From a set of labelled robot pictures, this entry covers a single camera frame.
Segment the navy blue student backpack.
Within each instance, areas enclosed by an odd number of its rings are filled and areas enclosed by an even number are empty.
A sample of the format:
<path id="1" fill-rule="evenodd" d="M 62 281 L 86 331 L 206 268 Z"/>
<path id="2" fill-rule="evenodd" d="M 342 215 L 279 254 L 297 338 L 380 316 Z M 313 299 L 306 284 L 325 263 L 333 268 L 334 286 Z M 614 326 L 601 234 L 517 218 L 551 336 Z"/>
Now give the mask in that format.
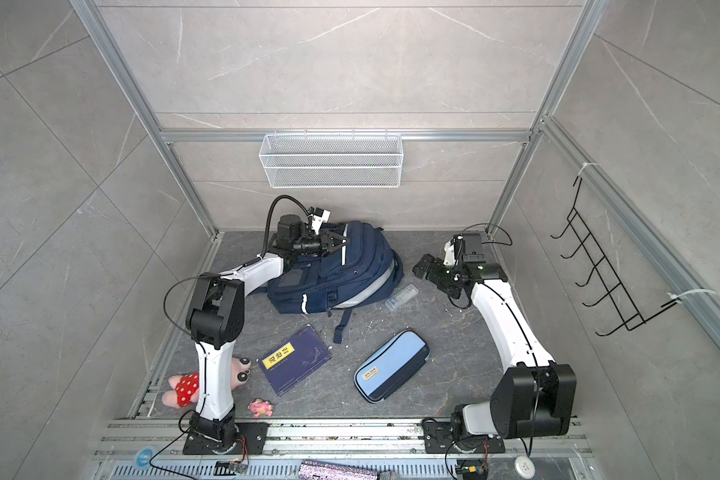
<path id="1" fill-rule="evenodd" d="M 340 311 L 333 342 L 342 342 L 352 310 L 389 298 L 404 277 L 403 262 L 368 223 L 350 221 L 325 229 L 345 235 L 348 246 L 327 257 L 301 255 L 293 268 L 269 281 L 267 296 L 281 314 Z"/>

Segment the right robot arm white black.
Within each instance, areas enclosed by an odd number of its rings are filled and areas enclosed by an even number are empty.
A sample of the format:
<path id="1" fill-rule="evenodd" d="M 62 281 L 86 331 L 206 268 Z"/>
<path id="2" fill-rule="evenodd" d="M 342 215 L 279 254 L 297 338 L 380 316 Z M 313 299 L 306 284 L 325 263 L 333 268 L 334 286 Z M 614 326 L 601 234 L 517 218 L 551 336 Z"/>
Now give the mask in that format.
<path id="1" fill-rule="evenodd" d="M 489 263 L 476 234 L 457 234 L 436 258 L 425 254 L 414 265 L 419 279 L 449 298 L 466 295 L 491 333 L 502 361 L 503 376 L 491 397 L 459 405 L 447 427 L 452 445 L 480 440 L 521 439 L 530 447 L 537 437 L 567 434 L 573 417 L 577 379 L 535 337 L 520 311 L 502 267 Z"/>

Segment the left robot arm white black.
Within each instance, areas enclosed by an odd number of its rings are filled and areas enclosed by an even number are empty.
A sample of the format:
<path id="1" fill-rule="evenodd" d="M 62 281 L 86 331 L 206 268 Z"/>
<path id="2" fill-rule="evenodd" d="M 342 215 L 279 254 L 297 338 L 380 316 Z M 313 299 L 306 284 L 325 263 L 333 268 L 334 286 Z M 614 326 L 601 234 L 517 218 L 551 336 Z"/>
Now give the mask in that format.
<path id="1" fill-rule="evenodd" d="M 245 299 L 290 270 L 301 255 L 327 256 L 350 240 L 310 215 L 303 222 L 285 215 L 277 232 L 267 233 L 255 259 L 227 273 L 203 273 L 187 312 L 185 325 L 199 362 L 198 402 L 189 420 L 189 438 L 204 448 L 227 452 L 237 443 L 232 396 L 233 347 L 245 323 Z"/>

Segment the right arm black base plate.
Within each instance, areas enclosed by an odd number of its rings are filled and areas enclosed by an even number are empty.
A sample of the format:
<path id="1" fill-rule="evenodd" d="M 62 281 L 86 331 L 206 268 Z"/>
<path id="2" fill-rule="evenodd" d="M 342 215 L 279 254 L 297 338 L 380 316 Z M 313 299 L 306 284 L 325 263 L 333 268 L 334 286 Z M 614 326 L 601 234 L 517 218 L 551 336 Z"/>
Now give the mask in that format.
<path id="1" fill-rule="evenodd" d="M 427 453 L 488 453 L 505 452 L 503 439 L 495 433 L 470 434 L 459 420 L 424 418 L 421 423 Z"/>

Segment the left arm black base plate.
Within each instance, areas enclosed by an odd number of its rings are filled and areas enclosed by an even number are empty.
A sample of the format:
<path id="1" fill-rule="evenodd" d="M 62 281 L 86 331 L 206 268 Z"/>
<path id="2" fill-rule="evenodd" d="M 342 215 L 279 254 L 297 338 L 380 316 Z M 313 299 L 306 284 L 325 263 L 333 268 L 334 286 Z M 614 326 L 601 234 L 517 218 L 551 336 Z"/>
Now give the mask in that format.
<path id="1" fill-rule="evenodd" d="M 269 425 L 265 422 L 244 422 L 228 424 L 222 429 L 223 439 L 190 431 L 182 449 L 184 455 L 258 455 L 263 452 Z"/>

